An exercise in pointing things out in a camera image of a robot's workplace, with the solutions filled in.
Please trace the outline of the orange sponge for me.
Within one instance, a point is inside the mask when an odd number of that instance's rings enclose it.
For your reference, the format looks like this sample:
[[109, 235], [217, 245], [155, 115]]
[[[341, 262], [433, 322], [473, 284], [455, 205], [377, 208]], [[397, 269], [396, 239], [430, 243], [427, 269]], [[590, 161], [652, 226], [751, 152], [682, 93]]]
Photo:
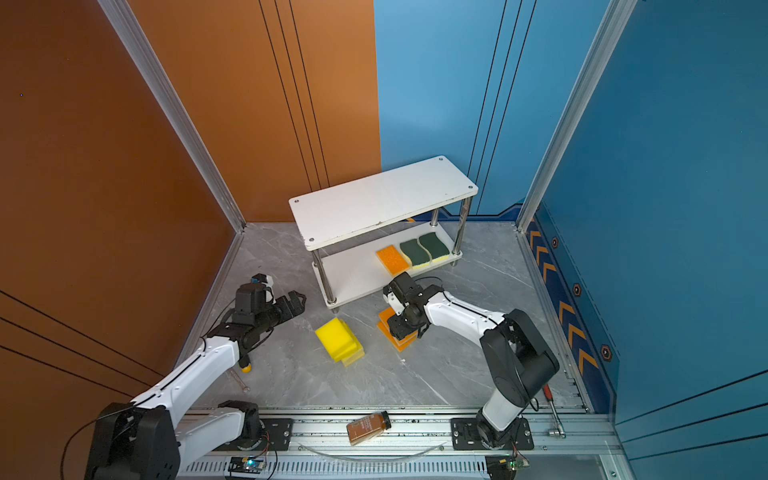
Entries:
[[379, 326], [379, 328], [382, 331], [389, 332], [390, 331], [390, 327], [389, 327], [389, 324], [388, 324], [388, 320], [391, 317], [395, 316], [395, 315], [396, 315], [396, 313], [395, 313], [395, 311], [391, 307], [388, 307], [386, 310], [380, 312], [378, 314], [378, 317], [379, 317], [378, 326]]
[[392, 277], [404, 273], [410, 268], [409, 261], [394, 245], [378, 250], [376, 256]]
[[399, 340], [395, 338], [393, 334], [390, 332], [388, 324], [382, 321], [378, 322], [377, 327], [398, 352], [404, 351], [408, 346], [410, 346], [413, 342], [415, 342], [418, 339], [418, 333], [412, 332], [411, 334], [407, 335], [404, 339]]

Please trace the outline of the green yellow sponge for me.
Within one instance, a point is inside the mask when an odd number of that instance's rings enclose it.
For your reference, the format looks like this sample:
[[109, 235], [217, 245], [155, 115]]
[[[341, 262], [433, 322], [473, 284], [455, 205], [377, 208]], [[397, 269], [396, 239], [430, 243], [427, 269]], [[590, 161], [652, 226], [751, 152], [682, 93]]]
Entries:
[[431, 263], [431, 255], [416, 238], [400, 243], [399, 249], [413, 270], [425, 268]]
[[432, 262], [441, 261], [451, 255], [451, 250], [435, 232], [421, 235], [418, 243], [428, 252]]

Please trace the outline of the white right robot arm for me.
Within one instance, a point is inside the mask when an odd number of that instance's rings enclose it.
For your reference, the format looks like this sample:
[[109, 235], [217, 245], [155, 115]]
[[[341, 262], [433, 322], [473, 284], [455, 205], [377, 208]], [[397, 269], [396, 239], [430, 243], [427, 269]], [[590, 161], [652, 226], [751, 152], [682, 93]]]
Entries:
[[409, 274], [382, 290], [393, 309], [386, 323], [391, 335], [418, 337], [431, 326], [448, 329], [483, 352], [494, 391], [476, 416], [479, 438], [491, 449], [514, 438], [517, 419], [560, 370], [557, 356], [530, 316], [514, 309], [490, 311], [458, 299], [439, 285], [420, 286]]

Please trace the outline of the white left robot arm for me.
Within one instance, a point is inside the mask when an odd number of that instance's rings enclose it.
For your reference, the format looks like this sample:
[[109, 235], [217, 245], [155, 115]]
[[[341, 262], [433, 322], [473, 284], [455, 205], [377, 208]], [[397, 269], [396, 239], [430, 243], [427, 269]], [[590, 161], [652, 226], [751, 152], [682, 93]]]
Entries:
[[100, 413], [85, 478], [174, 479], [226, 443], [244, 450], [265, 448], [268, 433], [254, 403], [225, 401], [197, 420], [184, 417], [232, 367], [247, 371], [250, 353], [305, 308], [305, 295], [295, 290], [275, 296], [267, 275], [257, 274], [241, 285], [233, 307], [189, 358], [130, 402], [112, 403]]

